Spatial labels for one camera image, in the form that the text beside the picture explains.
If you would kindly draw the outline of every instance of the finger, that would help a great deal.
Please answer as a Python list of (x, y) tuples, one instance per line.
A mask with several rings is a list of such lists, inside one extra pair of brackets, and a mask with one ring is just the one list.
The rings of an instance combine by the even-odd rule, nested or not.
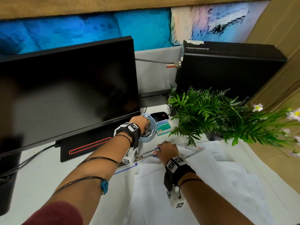
[(154, 151), (153, 155), (157, 155), (158, 156), (160, 153), (161, 153), (161, 151), (159, 151), (159, 150), (158, 151)]

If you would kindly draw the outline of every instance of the red light strip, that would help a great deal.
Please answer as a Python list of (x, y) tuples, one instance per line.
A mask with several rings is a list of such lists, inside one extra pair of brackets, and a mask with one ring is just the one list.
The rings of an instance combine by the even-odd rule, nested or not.
[[(73, 155), (73, 154), (75, 154), (75, 153), (77, 153), (77, 152), (80, 152), (80, 151), (86, 150), (86, 149), (88, 149), (88, 148), (92, 148), (92, 147), (95, 147), (95, 146), (97, 146), (97, 145), (100, 145), (100, 144), (106, 143), (106, 142), (107, 142), (107, 141), (109, 141), (110, 139), (111, 139), (111, 137), (107, 137), (107, 138), (105, 138), (105, 139), (98, 140), (98, 141), (96, 141), (96, 142), (93, 142), (93, 143), (90, 143), (90, 144), (88, 144), (88, 145), (84, 145), (84, 146), (81, 146), (81, 147), (78, 147), (78, 148), (72, 149), (71, 151), (69, 151), (69, 155)], [(79, 151), (73, 152), (73, 151), (75, 151), (75, 150), (77, 150), (77, 149), (80, 149), (80, 148), (83, 148), (83, 147), (86, 147), (86, 146), (89, 146), (89, 145), (95, 144), (95, 143), (97, 143), (97, 142), (100, 142), (100, 141), (103, 141), (103, 140), (106, 140), (106, 141), (104, 141), (104, 142), (101, 142), (101, 143), (99, 143), (99, 144), (96, 144), (96, 145), (93, 145), (93, 146), (90, 146), (90, 147), (87, 147), (87, 148), (84, 148), (84, 149), (81, 149), (81, 150), (79, 150)]]

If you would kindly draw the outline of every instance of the black string bracelet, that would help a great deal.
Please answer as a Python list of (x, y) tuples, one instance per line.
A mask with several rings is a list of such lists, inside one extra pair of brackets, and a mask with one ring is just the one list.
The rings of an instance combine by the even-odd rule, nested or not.
[(117, 161), (115, 161), (115, 160), (113, 160), (113, 159), (110, 159), (110, 158), (107, 158), (107, 157), (102, 157), (102, 156), (97, 156), (97, 157), (89, 158), (89, 159), (87, 159), (87, 160), (82, 161), (80, 164), (83, 164), (83, 163), (86, 162), (86, 161), (94, 160), (94, 159), (105, 159), (105, 160), (112, 161), (112, 162), (114, 162), (114, 163), (116, 163), (116, 164), (119, 164)]
[(181, 195), (180, 195), (180, 188), (182, 187), (182, 185), (188, 181), (201, 181), (201, 182), (204, 182), (203, 180), (201, 179), (198, 179), (198, 178), (188, 178), (186, 180), (184, 180), (181, 185), (179, 186), (179, 190), (178, 190), (178, 193), (179, 193), (179, 199), (181, 199)]
[(74, 183), (77, 183), (77, 182), (83, 181), (83, 180), (87, 180), (87, 179), (100, 179), (101, 181), (104, 180), (104, 178), (97, 177), (97, 176), (91, 176), (91, 177), (80, 178), (80, 179), (77, 179), (77, 180), (75, 180), (75, 181), (71, 181), (71, 182), (69, 182), (68, 184), (66, 184), (66, 185), (64, 185), (64, 186), (62, 186), (62, 187), (60, 187), (57, 191), (55, 191), (55, 192), (52, 194), (52, 196), (53, 196), (55, 193), (57, 193), (58, 191), (60, 191), (60, 190), (62, 190), (62, 189), (64, 189), (64, 188), (66, 188), (66, 187), (69, 186), (69, 185), (72, 185), (72, 184), (74, 184)]
[(123, 134), (117, 134), (117, 135), (115, 135), (115, 136), (125, 136), (128, 140), (129, 140), (129, 142), (130, 142), (130, 147), (131, 147), (131, 140), (129, 139), (129, 137), (128, 136), (126, 136), (126, 135), (123, 135)]

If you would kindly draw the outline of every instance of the hand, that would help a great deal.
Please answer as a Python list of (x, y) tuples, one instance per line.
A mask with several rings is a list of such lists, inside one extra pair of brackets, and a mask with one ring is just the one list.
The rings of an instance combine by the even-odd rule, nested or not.
[(165, 166), (166, 163), (173, 157), (179, 156), (179, 151), (176, 144), (169, 141), (164, 141), (162, 144), (157, 145), (160, 151), (154, 151), (154, 155), (158, 155), (161, 163)]
[(145, 129), (148, 128), (148, 120), (149, 119), (140, 115), (132, 117), (129, 122), (137, 124), (141, 129), (141, 134), (143, 134), (145, 132)]

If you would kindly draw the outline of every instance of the computer tower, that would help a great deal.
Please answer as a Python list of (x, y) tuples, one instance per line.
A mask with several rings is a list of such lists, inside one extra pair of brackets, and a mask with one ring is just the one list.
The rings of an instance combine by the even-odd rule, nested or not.
[(176, 90), (230, 90), (227, 96), (245, 104), (285, 64), (273, 45), (184, 41)]

